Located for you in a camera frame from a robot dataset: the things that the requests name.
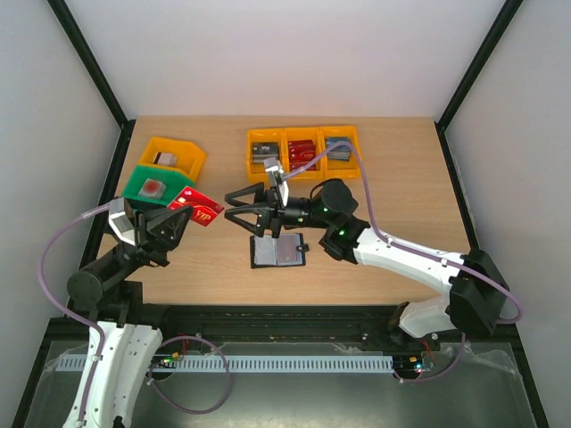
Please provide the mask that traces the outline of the red VIP card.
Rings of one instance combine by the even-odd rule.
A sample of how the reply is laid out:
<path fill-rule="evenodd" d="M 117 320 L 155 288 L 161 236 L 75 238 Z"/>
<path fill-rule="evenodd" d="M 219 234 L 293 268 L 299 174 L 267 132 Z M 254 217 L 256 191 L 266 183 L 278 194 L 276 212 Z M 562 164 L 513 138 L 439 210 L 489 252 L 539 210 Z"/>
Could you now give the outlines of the red VIP card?
<path fill-rule="evenodd" d="M 198 192 L 191 186 L 185 186 L 167 205 L 169 210 L 191 207 L 191 220 L 201 226 L 209 226 L 223 212 L 224 207 Z"/>

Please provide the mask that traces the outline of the black card holder wallet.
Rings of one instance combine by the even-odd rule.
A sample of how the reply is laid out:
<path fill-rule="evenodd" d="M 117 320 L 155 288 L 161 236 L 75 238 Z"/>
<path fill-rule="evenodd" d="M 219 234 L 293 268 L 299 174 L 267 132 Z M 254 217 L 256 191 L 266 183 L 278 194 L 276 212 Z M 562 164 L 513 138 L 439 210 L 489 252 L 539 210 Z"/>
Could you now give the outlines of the black card holder wallet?
<path fill-rule="evenodd" d="M 278 238 L 270 235 L 250 237 L 251 268 L 291 268 L 306 265 L 309 245 L 301 233 L 281 234 Z"/>

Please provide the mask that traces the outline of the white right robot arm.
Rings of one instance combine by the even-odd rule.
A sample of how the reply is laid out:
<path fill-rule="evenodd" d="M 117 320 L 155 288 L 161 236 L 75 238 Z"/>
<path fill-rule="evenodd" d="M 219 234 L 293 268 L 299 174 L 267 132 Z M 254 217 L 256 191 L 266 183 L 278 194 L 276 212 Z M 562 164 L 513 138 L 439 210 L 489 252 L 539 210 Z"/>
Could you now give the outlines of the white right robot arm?
<path fill-rule="evenodd" d="M 486 252 L 438 251 L 376 232 L 355 216 L 358 203 L 341 179 L 316 185 L 308 197 L 287 195 L 285 184 L 258 183 L 227 193 L 225 201 L 226 219 L 255 236 L 318 228 L 324 232 L 319 244 L 332 259 L 386 269 L 438 292 L 436 298 L 397 307 L 389 338 L 399 349 L 450 330 L 488 338 L 501 321 L 509 288 Z"/>

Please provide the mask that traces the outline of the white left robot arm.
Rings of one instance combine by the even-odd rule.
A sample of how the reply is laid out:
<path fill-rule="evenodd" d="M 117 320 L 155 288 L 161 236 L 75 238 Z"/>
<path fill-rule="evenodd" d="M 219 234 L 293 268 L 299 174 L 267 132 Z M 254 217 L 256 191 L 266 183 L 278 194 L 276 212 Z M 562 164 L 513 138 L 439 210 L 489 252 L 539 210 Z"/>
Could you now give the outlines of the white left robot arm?
<path fill-rule="evenodd" d="M 67 285 L 74 308 L 86 314 L 89 347 L 67 427 L 129 427 L 144 376 L 163 338 L 144 314 L 143 291 L 129 280 L 142 267 L 166 267 L 192 217 L 190 207 L 132 210 L 109 204 L 116 245 L 73 274 Z"/>

